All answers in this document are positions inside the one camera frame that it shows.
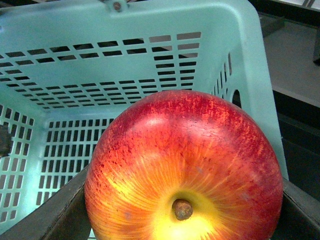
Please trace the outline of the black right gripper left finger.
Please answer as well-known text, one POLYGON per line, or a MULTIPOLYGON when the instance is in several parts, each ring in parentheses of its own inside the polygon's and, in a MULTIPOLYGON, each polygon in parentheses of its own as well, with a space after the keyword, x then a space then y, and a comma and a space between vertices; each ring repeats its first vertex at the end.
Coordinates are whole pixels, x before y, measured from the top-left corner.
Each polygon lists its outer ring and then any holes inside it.
POLYGON ((91 232, 84 183, 89 167, 0 235, 2 240, 87 240, 91 232))

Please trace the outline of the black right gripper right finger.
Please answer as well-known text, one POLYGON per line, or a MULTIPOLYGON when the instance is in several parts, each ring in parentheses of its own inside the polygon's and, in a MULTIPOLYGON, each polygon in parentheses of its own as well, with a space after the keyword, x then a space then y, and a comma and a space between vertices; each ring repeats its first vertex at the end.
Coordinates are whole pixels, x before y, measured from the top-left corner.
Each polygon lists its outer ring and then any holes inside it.
POLYGON ((283 179, 283 202, 276 240, 318 240, 320 202, 290 181, 283 179))

